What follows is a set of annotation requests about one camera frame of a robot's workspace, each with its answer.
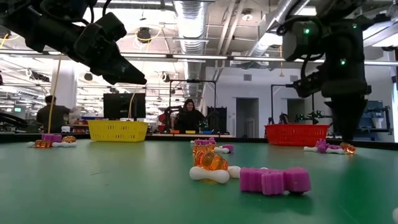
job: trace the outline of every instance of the computer monitor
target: computer monitor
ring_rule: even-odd
[[[108,119],[128,118],[132,93],[105,93],[104,117]],[[145,93],[136,93],[131,104],[131,118],[145,118]]]

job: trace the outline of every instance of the doorway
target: doorway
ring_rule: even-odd
[[[296,123],[296,115],[305,115],[304,102],[304,99],[287,99],[287,117],[289,118],[289,123]]]
[[[236,137],[259,137],[259,99],[236,99]]]

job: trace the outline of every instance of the table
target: table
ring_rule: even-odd
[[[76,148],[0,144],[0,223],[392,224],[398,152],[352,156],[234,143],[231,166],[309,170],[302,197],[242,193],[239,180],[189,178],[189,142],[78,140]]]

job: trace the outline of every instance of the orange toy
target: orange toy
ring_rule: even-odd
[[[343,150],[347,153],[347,154],[354,154],[356,151],[356,148],[346,142],[342,142],[340,144],[340,146],[343,148]]]
[[[195,156],[193,165],[206,170],[228,170],[228,161],[212,151],[199,151]]]
[[[215,145],[215,144],[194,145],[193,146],[193,153],[198,153],[200,151],[214,151],[215,147],[217,147],[217,145]]]
[[[36,140],[35,147],[41,148],[41,149],[48,148],[48,147],[52,147],[52,143],[48,140]]]
[[[73,136],[65,136],[62,138],[62,142],[74,143],[76,142],[76,138]]]

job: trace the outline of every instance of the woman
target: woman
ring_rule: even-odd
[[[195,109],[193,100],[187,99],[181,112],[177,115],[174,129],[180,130],[181,133],[185,131],[199,131],[199,123],[204,118],[204,115]]]

